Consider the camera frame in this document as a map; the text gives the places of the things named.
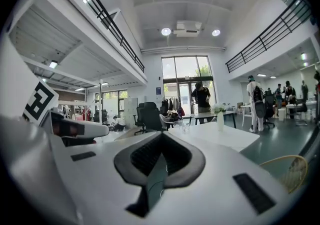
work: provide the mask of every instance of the wooden chair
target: wooden chair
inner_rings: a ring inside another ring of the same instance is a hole
[[[285,173],[277,173],[281,166],[288,167]],[[285,155],[260,164],[273,177],[287,189],[288,193],[294,192],[304,182],[308,173],[308,162],[300,155]]]

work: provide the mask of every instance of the black backpack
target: black backpack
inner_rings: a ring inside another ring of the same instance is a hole
[[[256,86],[254,88],[252,98],[253,98],[253,102],[255,103],[262,101],[262,94],[259,86]]]

